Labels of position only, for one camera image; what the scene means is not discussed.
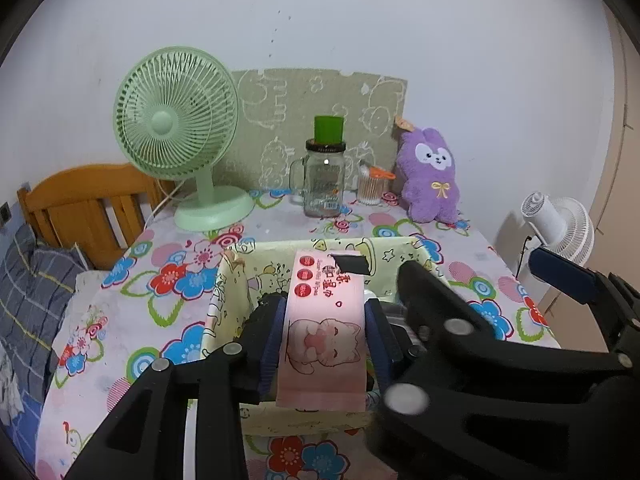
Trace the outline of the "grey-green cartoon board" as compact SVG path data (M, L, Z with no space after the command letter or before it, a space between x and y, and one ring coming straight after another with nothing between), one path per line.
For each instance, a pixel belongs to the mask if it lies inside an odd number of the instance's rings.
M356 188L363 160L393 168L395 119L404 114L407 81L318 68L237 70L233 77L239 125L231 148L213 169L217 184L246 190L286 188L291 162L306 154L317 116L344 119L346 188Z

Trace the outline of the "green desk fan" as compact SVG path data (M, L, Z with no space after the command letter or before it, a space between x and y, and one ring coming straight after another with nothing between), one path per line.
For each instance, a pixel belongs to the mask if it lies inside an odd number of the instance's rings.
M163 181L195 181L178 203L178 228L205 232L246 218L254 202L234 185L216 185L213 168L238 131L240 100L231 73L213 55L191 47L156 50L120 84L113 128L128 160Z

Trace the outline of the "wall power outlet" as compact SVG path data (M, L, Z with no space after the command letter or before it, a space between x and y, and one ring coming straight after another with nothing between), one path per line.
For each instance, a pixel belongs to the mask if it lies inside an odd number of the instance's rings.
M7 224L12 218L11 208L8 203L0 206L0 226Z

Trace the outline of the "pink cat tissue pack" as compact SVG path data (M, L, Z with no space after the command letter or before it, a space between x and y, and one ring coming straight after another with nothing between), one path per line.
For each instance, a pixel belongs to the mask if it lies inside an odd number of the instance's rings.
M276 404L362 412L367 399L364 277L356 250L299 249L286 297Z

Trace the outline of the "cartoon printed fabric storage box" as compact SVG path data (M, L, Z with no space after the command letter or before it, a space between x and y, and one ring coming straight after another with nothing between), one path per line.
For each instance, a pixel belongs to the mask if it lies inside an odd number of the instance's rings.
M419 240L414 235L239 242L222 253L209 301L202 356L208 356L210 352L239 337L243 325L262 296L288 290L293 257L302 249L331 254L340 250L359 252L369 263L367 289L385 301L392 301L396 296L396 272L405 261L416 261L436 278L445 278L440 264L425 248L419 246ZM367 426L371 415L370 411L299 411L279 408L272 401L240 406L244 434L261 437L356 430Z

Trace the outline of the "floral tablecloth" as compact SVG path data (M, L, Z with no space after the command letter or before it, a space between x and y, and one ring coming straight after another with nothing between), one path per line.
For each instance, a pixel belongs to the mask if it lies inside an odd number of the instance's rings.
M243 221L204 234L160 214L113 269L94 272L70 300L53 348L58 359L43 404L35 472L61 479L132 383L159 358L202 357L210 297L225 249L239 242L414 235L444 280L484 316L499 339L552 347L533 299L467 216L456 223L410 220L386 193L366 206L347 197L339 216L313 219L283 191L254 192Z

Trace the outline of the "glass mason jar mug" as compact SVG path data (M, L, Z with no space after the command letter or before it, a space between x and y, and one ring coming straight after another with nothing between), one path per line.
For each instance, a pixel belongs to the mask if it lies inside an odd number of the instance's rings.
M310 218L337 217L343 207L345 188L344 142L306 141L306 154L291 162L288 187L302 201Z

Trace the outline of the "blue plaid pillow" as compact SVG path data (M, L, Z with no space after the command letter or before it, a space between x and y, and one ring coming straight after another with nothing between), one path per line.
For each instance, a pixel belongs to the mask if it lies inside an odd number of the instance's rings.
M52 380L52 344L76 276L89 269L79 247L51 247L28 224L13 234L1 260L1 343L18 390L38 403Z

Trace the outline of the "purple plush bunny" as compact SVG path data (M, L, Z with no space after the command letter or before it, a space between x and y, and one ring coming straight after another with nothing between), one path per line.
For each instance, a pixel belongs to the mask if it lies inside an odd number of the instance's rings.
M401 198L410 219L456 223L460 200L456 162L444 137L434 128L418 128L399 116L395 126L400 140L396 167L404 181Z

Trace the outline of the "white clip fan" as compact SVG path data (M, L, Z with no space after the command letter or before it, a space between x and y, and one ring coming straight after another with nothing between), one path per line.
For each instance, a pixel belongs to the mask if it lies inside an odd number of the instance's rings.
M535 191L522 201L521 215L540 247L578 266L586 265L594 247L594 226L581 202Z

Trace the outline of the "cotton swab jar orange lid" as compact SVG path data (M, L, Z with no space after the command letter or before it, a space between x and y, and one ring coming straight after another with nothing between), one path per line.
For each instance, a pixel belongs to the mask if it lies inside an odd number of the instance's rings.
M388 191L390 182L396 176L370 162L360 160L358 164L357 200L365 205L377 205L381 203L382 196Z

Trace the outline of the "green cup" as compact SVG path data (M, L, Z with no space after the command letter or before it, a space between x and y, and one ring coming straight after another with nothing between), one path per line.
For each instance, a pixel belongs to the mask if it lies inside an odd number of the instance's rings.
M342 116L316 116L314 118L314 142L317 144L341 144L344 118Z

